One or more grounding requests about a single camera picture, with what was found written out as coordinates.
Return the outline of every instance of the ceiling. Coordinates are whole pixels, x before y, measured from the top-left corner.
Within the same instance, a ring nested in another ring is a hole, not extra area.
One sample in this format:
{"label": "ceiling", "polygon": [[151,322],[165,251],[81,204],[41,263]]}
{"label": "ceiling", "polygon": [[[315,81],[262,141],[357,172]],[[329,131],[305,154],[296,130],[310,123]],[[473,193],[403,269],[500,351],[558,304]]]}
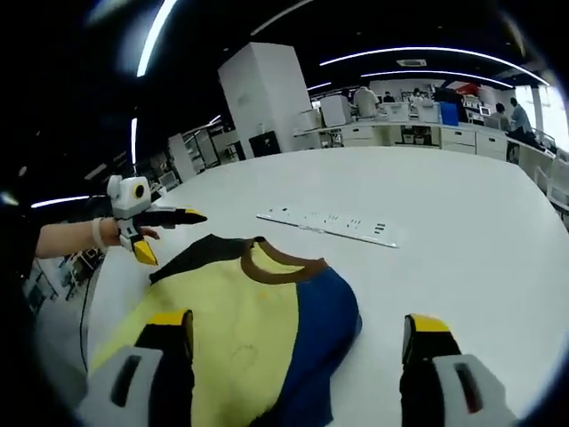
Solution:
{"label": "ceiling", "polygon": [[[96,2],[72,3],[78,5],[42,2],[31,18],[25,8],[20,11],[27,22],[21,37],[27,41],[11,52],[17,93],[12,140],[20,153],[13,166],[34,165],[33,179],[45,183],[36,186],[35,199],[101,192],[101,184],[84,176],[123,152],[130,158],[132,117],[139,118],[138,159],[163,149],[168,136],[219,114],[230,122],[217,69],[251,41],[294,46],[307,86],[333,82],[326,91],[356,84],[361,74],[401,69],[396,60],[405,58],[483,77],[508,69],[447,52],[384,53],[319,66],[366,50],[434,45],[519,65],[535,60],[484,2],[469,4],[464,12],[449,0],[413,7],[401,2],[389,10],[377,1],[351,0],[347,9],[346,2],[314,0],[251,36],[297,1],[179,0],[147,74],[137,78],[142,46],[162,0],[114,0],[121,7],[89,25]],[[524,75],[504,81],[534,83]]]}

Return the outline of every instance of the white pillar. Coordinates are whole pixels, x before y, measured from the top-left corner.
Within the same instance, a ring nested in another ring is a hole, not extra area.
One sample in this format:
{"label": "white pillar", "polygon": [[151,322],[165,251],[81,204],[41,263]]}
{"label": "white pillar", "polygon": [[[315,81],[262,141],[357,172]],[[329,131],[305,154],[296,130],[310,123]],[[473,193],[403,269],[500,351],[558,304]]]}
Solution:
{"label": "white pillar", "polygon": [[532,86],[533,107],[535,108],[535,128],[543,132],[543,108],[541,107],[540,88]]}
{"label": "white pillar", "polygon": [[269,131],[282,152],[320,148],[316,134],[294,138],[298,114],[312,105],[293,47],[249,43],[219,74],[247,158],[253,157],[249,140]]}
{"label": "white pillar", "polygon": [[168,138],[168,147],[170,148],[170,153],[174,159],[174,166],[176,166],[176,170],[178,171],[181,181],[185,182],[196,176],[194,164],[192,163],[192,159],[184,145],[184,139],[182,138],[181,133]]}

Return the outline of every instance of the cable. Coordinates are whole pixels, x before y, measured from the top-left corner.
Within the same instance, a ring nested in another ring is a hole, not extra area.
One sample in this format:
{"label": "cable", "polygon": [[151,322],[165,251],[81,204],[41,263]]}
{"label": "cable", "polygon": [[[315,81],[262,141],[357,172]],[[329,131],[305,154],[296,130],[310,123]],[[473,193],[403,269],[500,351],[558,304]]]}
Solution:
{"label": "cable", "polygon": [[83,365],[85,366],[85,372],[88,372],[88,369],[83,350],[83,319],[85,317],[85,307],[87,305],[87,297],[89,296],[89,285],[91,284],[91,279],[92,276],[89,278],[89,280],[87,280],[87,285],[85,287],[85,297],[83,299],[83,308],[81,309],[81,320],[79,321],[79,350],[81,351],[81,359],[83,360]]}

